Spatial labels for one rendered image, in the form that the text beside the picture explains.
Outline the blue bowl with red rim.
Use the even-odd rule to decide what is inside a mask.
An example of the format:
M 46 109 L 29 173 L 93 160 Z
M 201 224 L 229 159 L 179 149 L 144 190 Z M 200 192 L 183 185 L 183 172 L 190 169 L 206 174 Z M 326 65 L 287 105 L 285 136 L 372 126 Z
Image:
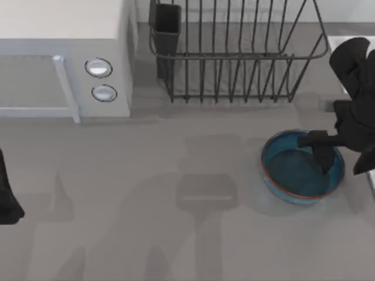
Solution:
M 309 205 L 327 197 L 345 177 L 345 162 L 334 146 L 334 164 L 326 175 L 314 161 L 314 146 L 298 147 L 298 138 L 309 132 L 278 132 L 261 150 L 260 165 L 266 186 L 278 198 L 292 204 Z

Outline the white sink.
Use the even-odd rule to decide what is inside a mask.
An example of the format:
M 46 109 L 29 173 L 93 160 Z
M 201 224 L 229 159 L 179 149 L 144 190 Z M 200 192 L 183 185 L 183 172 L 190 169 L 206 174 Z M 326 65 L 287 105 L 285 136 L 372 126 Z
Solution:
M 355 119 L 375 129 L 375 35 L 329 36 L 329 63 L 352 101 Z M 375 201 L 375 169 L 363 173 Z

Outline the black cutlery holder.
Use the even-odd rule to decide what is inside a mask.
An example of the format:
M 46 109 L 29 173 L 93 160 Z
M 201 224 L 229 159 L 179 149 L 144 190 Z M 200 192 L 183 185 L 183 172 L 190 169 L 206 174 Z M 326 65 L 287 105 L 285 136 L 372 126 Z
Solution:
M 154 44 L 157 77 L 168 79 L 167 56 L 174 56 L 178 49 L 181 30 L 182 8 L 176 4 L 162 4 L 159 0 L 149 2 L 149 27 Z

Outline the small round microwave knob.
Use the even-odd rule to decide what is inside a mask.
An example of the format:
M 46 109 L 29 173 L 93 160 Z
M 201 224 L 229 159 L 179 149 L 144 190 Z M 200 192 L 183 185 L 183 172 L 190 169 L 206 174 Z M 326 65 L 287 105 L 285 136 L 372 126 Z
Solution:
M 91 95 L 99 102 L 113 102 L 118 96 L 116 89 L 106 84 L 93 87 Z

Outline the large round microwave knob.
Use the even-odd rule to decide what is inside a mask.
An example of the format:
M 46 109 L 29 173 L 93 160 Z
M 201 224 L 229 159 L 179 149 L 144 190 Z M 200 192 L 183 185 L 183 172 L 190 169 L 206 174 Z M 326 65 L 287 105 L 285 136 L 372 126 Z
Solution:
M 95 78 L 106 78 L 113 72 L 113 67 L 109 61 L 102 58 L 88 60 L 84 64 L 86 72 Z

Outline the pale microwave oven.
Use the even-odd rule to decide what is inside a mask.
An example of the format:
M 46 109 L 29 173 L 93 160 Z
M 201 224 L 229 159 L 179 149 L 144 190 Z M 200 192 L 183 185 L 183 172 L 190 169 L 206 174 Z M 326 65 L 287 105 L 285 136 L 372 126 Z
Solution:
M 0 0 L 0 55 L 63 56 L 81 120 L 131 115 L 137 47 L 135 0 Z M 110 76 L 86 72 L 95 58 L 110 62 Z M 113 102 L 91 95 L 103 84 L 116 89 Z

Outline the microwave glass door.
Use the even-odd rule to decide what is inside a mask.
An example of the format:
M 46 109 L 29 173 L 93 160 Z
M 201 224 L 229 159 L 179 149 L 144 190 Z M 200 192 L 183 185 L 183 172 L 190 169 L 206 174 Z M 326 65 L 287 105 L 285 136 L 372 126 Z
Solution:
M 73 118 L 52 57 L 0 55 L 0 118 Z

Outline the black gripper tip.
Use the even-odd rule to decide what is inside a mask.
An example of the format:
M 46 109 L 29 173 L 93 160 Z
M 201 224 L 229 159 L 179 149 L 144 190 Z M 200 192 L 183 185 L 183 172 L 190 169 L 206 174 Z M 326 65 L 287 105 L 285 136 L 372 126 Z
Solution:
M 4 155 L 0 149 L 0 225 L 17 224 L 24 216 L 25 212 L 11 189 Z

